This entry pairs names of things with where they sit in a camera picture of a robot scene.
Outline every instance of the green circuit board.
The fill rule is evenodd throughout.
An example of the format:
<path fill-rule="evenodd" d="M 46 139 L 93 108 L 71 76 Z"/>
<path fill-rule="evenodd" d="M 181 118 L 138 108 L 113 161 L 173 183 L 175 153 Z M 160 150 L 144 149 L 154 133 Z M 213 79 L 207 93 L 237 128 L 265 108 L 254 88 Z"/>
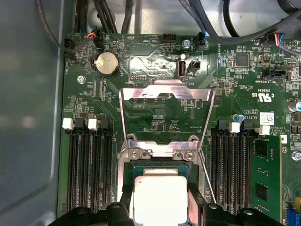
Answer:
<path fill-rule="evenodd" d="M 76 44 L 85 35 L 70 34 L 68 38 Z M 190 48 L 182 46 L 184 40 L 191 42 Z M 101 183 L 96 185 L 96 182 L 84 178 L 88 188 L 75 189 L 74 192 L 79 194 L 75 195 L 72 204 L 68 204 L 70 183 L 74 183 L 77 188 L 77 183 L 81 182 L 80 179 L 72 181 L 72 176 L 78 177 L 83 171 L 79 164 L 83 158 L 80 150 L 85 145 L 88 147 L 89 143 L 80 144 L 81 138 L 78 137 L 77 140 L 71 140 L 70 133 L 62 130 L 59 216 L 78 205 L 94 205 L 94 208 L 95 205 L 101 206 L 104 196 L 106 202 L 117 199 L 117 154 L 124 141 L 119 90 L 126 87 L 143 88 L 155 80 L 180 79 L 190 89 L 209 88 L 215 91 L 203 143 L 206 166 L 211 174 L 215 151 L 212 148 L 212 131 L 218 121 L 225 121 L 229 126 L 233 122 L 233 115 L 241 114 L 245 121 L 252 122 L 253 129 L 261 125 L 270 126 L 269 136 L 253 133 L 249 144 L 249 159 L 252 161 L 248 166 L 250 176 L 247 179 L 251 181 L 248 206 L 285 223 L 286 209 L 293 207 L 295 197 L 301 196 L 301 181 L 297 176 L 301 171 L 301 161 L 292 159 L 294 151 L 301 151 L 301 131 L 298 132 L 300 123 L 293 120 L 293 114 L 288 108 L 290 103 L 301 99 L 301 60 L 276 46 L 260 46 L 256 40 L 237 46 L 220 46 L 208 38 L 201 50 L 195 40 L 196 36 L 176 36 L 172 43 L 165 43 L 162 35 L 104 34 L 103 49 L 97 49 L 91 40 L 74 58 L 66 59 L 62 119 L 72 118 L 75 124 L 78 119 L 82 119 L 85 124 L 88 119 L 97 119 L 99 123 L 108 120 L 108 132 L 98 137 L 99 148 L 102 150 L 107 145 L 110 154 L 99 154 L 97 170 L 100 173 L 97 177 Z M 284 40 L 283 44 L 292 48 L 301 47 L 300 41 L 295 40 Z M 91 59 L 101 52 L 111 52 L 117 56 L 120 71 L 114 77 L 104 78 L 91 66 Z M 191 62 L 200 63 L 196 71 L 184 77 L 179 77 L 176 70 L 181 54 L 185 54 L 187 70 Z M 282 73 L 280 77 L 263 79 L 265 74 L 269 75 L 273 70 L 285 71 L 285 75 Z M 77 81 L 79 76 L 84 76 L 83 84 Z M 127 134 L 135 134 L 138 140 L 168 144 L 175 140 L 186 141 L 191 135 L 201 138 L 209 104 L 197 99 L 175 99 L 171 95 L 160 95 L 156 99 L 125 101 L 124 108 Z M 264 151 L 260 153 L 257 149 L 261 150 L 262 146 Z M 76 156 L 71 155 L 71 147 L 77 149 Z M 73 166 L 73 172 L 71 161 L 75 165 L 77 163 L 77 167 Z M 91 197 L 93 186 L 105 190 L 98 195 L 98 204 L 80 197 L 85 193 Z M 210 199 L 210 193 L 206 192 L 206 195 Z"/>

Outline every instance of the white sticker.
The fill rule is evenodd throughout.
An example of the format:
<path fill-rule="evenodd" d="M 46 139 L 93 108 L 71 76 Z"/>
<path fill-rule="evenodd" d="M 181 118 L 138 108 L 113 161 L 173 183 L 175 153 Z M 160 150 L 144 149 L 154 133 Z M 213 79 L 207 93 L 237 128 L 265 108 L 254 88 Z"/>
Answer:
<path fill-rule="evenodd" d="M 273 112 L 260 112 L 260 124 L 261 125 L 274 125 L 274 113 Z"/>

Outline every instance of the black cable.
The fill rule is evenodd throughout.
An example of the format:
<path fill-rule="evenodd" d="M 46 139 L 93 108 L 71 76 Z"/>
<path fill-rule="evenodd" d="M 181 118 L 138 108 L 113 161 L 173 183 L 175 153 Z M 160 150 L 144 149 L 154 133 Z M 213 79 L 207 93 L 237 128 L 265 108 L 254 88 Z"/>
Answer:
<path fill-rule="evenodd" d="M 207 33 L 210 35 L 210 37 L 214 41 L 216 41 L 217 43 L 219 43 L 221 45 L 238 45 L 238 44 L 241 44 L 246 41 L 258 39 L 267 33 L 275 32 L 275 31 L 279 30 L 280 28 L 283 28 L 284 26 L 292 23 L 294 21 L 294 19 L 301 16 L 301 9 L 299 9 L 296 12 L 289 15 L 288 17 L 286 17 L 285 19 L 281 20 L 280 22 L 278 22 L 270 27 L 267 27 L 261 31 L 255 32 L 253 34 L 241 36 L 241 37 L 222 38 L 222 37 L 218 36 L 216 31 L 212 27 L 200 1 L 199 0 L 190 0 L 190 1 L 191 1 L 191 6 L 193 7 L 193 9 L 197 13 L 198 17 L 202 21 Z"/>
<path fill-rule="evenodd" d="M 130 27 L 131 17 L 133 12 L 133 0 L 126 0 L 126 11 L 125 11 L 125 17 L 123 20 L 121 33 L 126 34 L 128 33 L 128 29 Z"/>
<path fill-rule="evenodd" d="M 80 0 L 79 24 L 81 33 L 87 33 L 87 9 L 87 0 Z"/>
<path fill-rule="evenodd" d="M 186 11 L 193 17 L 193 19 L 197 22 L 197 24 L 200 27 L 201 31 L 203 33 L 205 33 L 206 31 L 205 31 L 205 28 L 204 28 L 201 20 L 197 16 L 196 12 L 191 8 L 191 6 L 189 5 L 189 3 L 186 0 L 179 0 L 179 2 L 184 7 L 184 9 L 186 9 Z"/>
<path fill-rule="evenodd" d="M 117 29 L 116 29 L 116 26 L 115 26 L 115 23 L 114 23 L 114 20 L 113 20 L 113 17 L 112 17 L 112 13 L 109 9 L 109 6 L 107 4 L 107 1 L 106 0 L 99 0 L 100 2 L 100 5 L 104 11 L 104 14 L 107 18 L 107 21 L 109 23 L 109 28 L 111 30 L 112 33 L 117 33 Z"/>
<path fill-rule="evenodd" d="M 280 48 L 280 49 L 282 49 L 282 50 L 284 50 L 284 51 L 286 51 L 288 53 L 291 53 L 291 54 L 294 54 L 294 55 L 297 55 L 297 56 L 301 56 L 301 52 L 294 51 L 294 50 L 292 50 L 292 49 L 290 49 L 288 47 L 285 47 L 283 45 L 279 45 L 278 48 Z"/>
<path fill-rule="evenodd" d="M 53 33 L 51 32 L 49 26 L 48 26 L 48 23 L 47 23 L 47 20 L 45 18 L 45 14 L 44 14 L 44 11 L 43 11 L 43 6 L 42 6 L 42 0 L 36 0 L 36 3 L 37 3 L 37 7 L 38 7 L 38 13 L 39 13 L 39 17 L 40 17 L 40 20 L 43 24 L 43 27 L 46 31 L 46 33 L 48 34 L 50 40 L 57 46 L 59 47 L 61 50 L 65 51 L 65 52 L 68 52 L 68 53 L 76 53 L 78 52 L 80 49 L 82 49 L 84 47 L 84 45 L 89 41 L 89 39 L 84 39 L 77 47 L 75 47 L 74 49 L 69 49 L 69 48 L 66 48 L 64 45 L 60 44 L 56 38 L 54 37 Z"/>
<path fill-rule="evenodd" d="M 79 18 L 79 12 L 80 12 L 80 1 L 81 0 L 76 0 L 76 6 L 75 6 L 75 19 L 74 19 L 74 32 L 79 33 L 79 24 L 80 24 L 80 18 Z"/>
<path fill-rule="evenodd" d="M 100 21 L 102 22 L 104 32 L 105 33 L 111 33 L 110 29 L 109 29 L 108 21 L 105 18 L 105 15 L 104 15 L 104 12 L 103 12 L 103 9 L 100 5 L 99 0 L 93 0 L 93 2 L 95 4 L 95 8 L 96 8 L 96 11 L 98 13 L 98 17 L 99 17 Z"/>
<path fill-rule="evenodd" d="M 222 12 L 223 12 L 226 28 L 229 31 L 230 35 L 232 37 L 239 37 L 239 34 L 237 34 L 237 32 L 235 31 L 235 28 L 233 27 L 233 24 L 232 24 L 231 18 L 230 18 L 230 0 L 224 0 Z"/>

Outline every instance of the black memory slot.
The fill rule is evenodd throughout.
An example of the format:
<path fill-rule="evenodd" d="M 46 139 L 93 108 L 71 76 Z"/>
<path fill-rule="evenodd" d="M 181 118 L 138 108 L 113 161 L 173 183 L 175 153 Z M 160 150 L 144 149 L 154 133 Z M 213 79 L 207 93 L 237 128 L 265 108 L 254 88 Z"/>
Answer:
<path fill-rule="evenodd" d="M 225 208 L 229 206 L 229 195 L 228 195 L 228 183 L 229 183 L 229 178 L 228 178 L 228 171 L 229 171 L 229 166 L 228 166 L 228 151 L 229 151 L 229 139 L 224 139 L 224 145 L 223 145 L 223 205 Z"/>
<path fill-rule="evenodd" d="M 212 139 L 211 139 L 211 154 L 210 154 L 210 182 L 211 182 L 211 186 L 212 189 L 215 193 L 215 150 L 216 150 L 216 141 L 217 137 L 212 135 Z"/>
<path fill-rule="evenodd" d="M 111 187 L 112 187 L 112 137 L 109 132 L 105 131 L 104 145 L 102 147 L 102 154 L 104 155 L 104 181 L 103 181 L 103 202 L 111 202 Z"/>
<path fill-rule="evenodd" d="M 213 138 L 213 146 L 212 146 L 212 151 L 211 151 L 211 167 L 212 167 L 212 172 L 211 172 L 211 183 L 212 183 L 212 189 L 214 192 L 214 196 L 216 197 L 216 150 L 218 148 L 218 137 L 214 136 Z"/>
<path fill-rule="evenodd" d="M 234 150 L 233 150 L 233 211 L 234 214 L 237 214 L 238 210 L 238 193 L 239 187 L 238 187 L 238 181 L 239 181 L 239 155 L 240 155 L 240 142 L 239 137 L 235 136 L 233 137 L 234 140 Z"/>
<path fill-rule="evenodd" d="M 251 207 L 252 205 L 252 188 L 251 188 L 251 173 L 252 173 L 252 154 L 253 154 L 253 137 L 247 137 L 245 142 L 246 147 L 246 197 L 245 207 Z"/>
<path fill-rule="evenodd" d="M 230 149 L 228 151 L 228 178 L 229 178 L 229 183 L 228 183 L 228 195 L 229 195 L 229 211 L 231 214 L 234 214 L 234 183 L 235 183 L 235 179 L 234 179 L 234 152 L 235 152 L 235 139 L 233 139 L 232 137 L 230 138 Z"/>
<path fill-rule="evenodd" d="M 96 213 L 99 210 L 98 195 L 100 184 L 100 145 L 101 136 L 96 132 L 90 132 L 90 148 L 92 154 L 92 167 L 91 167 L 91 210 Z"/>
<path fill-rule="evenodd" d="M 79 135 L 77 134 L 77 131 L 71 132 L 69 140 L 67 211 L 76 207 L 78 138 Z"/>
<path fill-rule="evenodd" d="M 83 206 L 83 190 L 84 190 L 84 156 L 85 156 L 85 133 L 79 135 L 78 139 L 78 160 L 77 160 L 77 186 L 76 186 L 76 197 L 77 197 L 77 206 Z"/>
<path fill-rule="evenodd" d="M 89 134 L 85 133 L 83 135 L 83 142 L 82 142 L 82 152 L 80 154 L 80 180 L 81 180 L 81 187 L 79 191 L 79 205 L 80 206 L 87 206 L 87 194 L 88 194 L 88 172 L 89 172 Z"/>
<path fill-rule="evenodd" d="M 244 149 L 245 137 L 239 138 L 239 153 L 238 153 L 238 204 L 239 209 L 243 208 L 244 205 L 244 193 L 245 193 L 245 149 Z"/>

